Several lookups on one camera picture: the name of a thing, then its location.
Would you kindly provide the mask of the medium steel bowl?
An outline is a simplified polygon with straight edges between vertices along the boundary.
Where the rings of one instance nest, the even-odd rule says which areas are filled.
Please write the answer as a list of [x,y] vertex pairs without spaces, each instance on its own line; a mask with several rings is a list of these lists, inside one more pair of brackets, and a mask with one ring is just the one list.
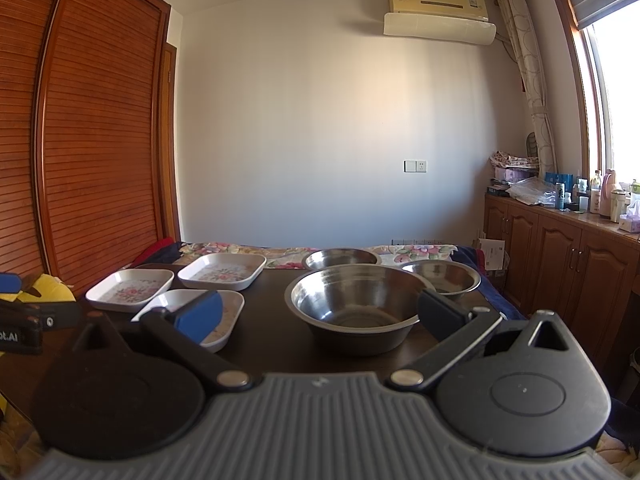
[[477,270],[455,261],[418,260],[404,264],[401,269],[422,276],[435,287],[436,292],[452,301],[459,301],[480,287]]

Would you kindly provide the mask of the floral square plate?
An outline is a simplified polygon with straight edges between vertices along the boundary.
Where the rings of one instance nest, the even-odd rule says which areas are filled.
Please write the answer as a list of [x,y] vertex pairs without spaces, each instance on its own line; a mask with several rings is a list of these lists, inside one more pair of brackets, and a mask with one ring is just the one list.
[[86,292],[89,304],[100,310],[137,313],[153,298],[167,292],[175,273],[166,269],[126,269],[110,274]]
[[[137,323],[149,310],[154,308],[166,308],[174,312],[183,307],[190,300],[204,294],[205,289],[173,289],[159,294],[143,307],[131,320]],[[229,339],[235,323],[244,308],[245,299],[239,292],[233,290],[221,290],[219,292],[222,302],[222,315],[219,324],[200,342],[203,348],[210,352],[217,352],[224,348]]]
[[177,278],[189,288],[240,292],[254,283],[266,263],[262,255],[208,254],[181,269]]

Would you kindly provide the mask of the large steel bowl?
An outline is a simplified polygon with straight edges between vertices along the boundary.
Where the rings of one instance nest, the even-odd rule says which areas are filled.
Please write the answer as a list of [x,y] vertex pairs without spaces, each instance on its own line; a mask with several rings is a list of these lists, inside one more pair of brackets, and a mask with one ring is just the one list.
[[404,343],[419,322],[422,292],[434,289],[426,278],[391,266],[340,264],[296,278],[284,299],[319,344],[377,356]]

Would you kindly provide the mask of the small steel bowl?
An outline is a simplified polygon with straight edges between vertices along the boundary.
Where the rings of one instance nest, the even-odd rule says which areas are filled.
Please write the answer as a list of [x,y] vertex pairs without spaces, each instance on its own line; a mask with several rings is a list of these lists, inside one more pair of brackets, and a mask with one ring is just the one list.
[[362,248],[318,249],[307,254],[302,260],[309,271],[318,271],[341,264],[380,264],[381,258],[374,252]]

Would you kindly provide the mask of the yellow plush toy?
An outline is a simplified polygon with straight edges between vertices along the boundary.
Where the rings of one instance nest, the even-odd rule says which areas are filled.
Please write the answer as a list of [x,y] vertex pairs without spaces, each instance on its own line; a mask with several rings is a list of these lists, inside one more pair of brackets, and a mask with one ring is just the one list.
[[5,292],[1,299],[22,304],[41,304],[42,302],[71,302],[75,300],[72,291],[56,276],[40,274],[38,278],[30,276],[19,292]]

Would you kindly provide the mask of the red and navy blanket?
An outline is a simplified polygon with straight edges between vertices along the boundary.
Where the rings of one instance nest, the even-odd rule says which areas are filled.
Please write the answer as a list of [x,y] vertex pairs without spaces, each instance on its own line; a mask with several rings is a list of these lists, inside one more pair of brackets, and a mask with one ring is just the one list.
[[182,244],[176,242],[172,237],[165,237],[158,240],[137,256],[131,266],[141,266],[148,263],[174,263],[181,257]]

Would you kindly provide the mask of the white paper bag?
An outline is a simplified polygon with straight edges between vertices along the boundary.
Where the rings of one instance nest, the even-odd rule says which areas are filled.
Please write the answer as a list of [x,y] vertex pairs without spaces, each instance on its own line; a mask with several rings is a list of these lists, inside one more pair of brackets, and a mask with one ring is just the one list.
[[484,268],[487,272],[499,272],[504,269],[504,256],[506,255],[504,240],[480,238],[477,241],[477,248],[484,255]]

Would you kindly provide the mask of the floral bed quilt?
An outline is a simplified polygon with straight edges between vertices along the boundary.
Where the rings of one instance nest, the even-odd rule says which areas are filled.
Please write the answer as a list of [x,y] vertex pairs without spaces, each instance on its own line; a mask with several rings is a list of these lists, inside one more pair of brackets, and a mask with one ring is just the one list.
[[[378,245],[365,248],[330,248],[326,252],[349,260],[361,259],[368,263],[383,266],[403,266],[418,260],[450,260],[458,250],[456,245]],[[208,242],[183,243],[177,266],[187,266],[201,256],[214,255],[261,255],[267,259],[266,269],[294,270],[305,269],[305,260],[318,248],[310,247],[257,247],[239,244]]]

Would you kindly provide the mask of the wooden side cabinet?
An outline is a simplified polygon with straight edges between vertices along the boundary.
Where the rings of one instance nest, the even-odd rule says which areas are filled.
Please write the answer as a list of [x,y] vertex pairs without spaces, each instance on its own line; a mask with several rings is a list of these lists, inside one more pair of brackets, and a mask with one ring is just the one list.
[[521,313],[548,309],[603,370],[639,292],[639,237],[597,214],[485,196],[484,233],[506,243],[497,288]]

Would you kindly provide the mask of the clear plastic bag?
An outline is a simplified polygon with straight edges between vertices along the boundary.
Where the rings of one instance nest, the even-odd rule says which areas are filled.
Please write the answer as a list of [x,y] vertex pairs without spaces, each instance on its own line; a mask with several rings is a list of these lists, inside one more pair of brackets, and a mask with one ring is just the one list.
[[515,182],[506,192],[512,200],[517,200],[527,206],[555,207],[555,186],[537,177]]

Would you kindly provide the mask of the wooden louvered wardrobe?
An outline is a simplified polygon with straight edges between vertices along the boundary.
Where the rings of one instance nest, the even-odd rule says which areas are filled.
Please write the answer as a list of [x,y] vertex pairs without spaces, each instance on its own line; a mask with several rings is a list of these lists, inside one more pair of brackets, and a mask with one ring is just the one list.
[[1,267],[82,294],[178,233],[163,0],[1,0]]

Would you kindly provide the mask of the pink thermos bottle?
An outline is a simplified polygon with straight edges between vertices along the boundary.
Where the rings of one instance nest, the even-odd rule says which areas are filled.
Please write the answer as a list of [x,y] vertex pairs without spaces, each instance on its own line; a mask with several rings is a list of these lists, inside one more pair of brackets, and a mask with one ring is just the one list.
[[599,214],[603,218],[611,218],[612,194],[615,190],[616,173],[614,169],[607,169],[602,178],[600,187]]

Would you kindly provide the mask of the white wall switch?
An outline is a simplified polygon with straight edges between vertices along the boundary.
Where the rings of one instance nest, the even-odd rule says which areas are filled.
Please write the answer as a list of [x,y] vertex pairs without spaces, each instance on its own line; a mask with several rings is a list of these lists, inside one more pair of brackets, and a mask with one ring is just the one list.
[[427,162],[420,159],[406,159],[404,161],[404,171],[425,174],[427,172]]

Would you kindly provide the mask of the wall air conditioner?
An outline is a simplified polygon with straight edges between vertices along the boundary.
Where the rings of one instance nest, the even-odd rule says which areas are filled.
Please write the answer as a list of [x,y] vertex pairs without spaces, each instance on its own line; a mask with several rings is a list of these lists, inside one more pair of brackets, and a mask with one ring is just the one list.
[[485,0],[390,0],[383,34],[490,46],[497,27]]

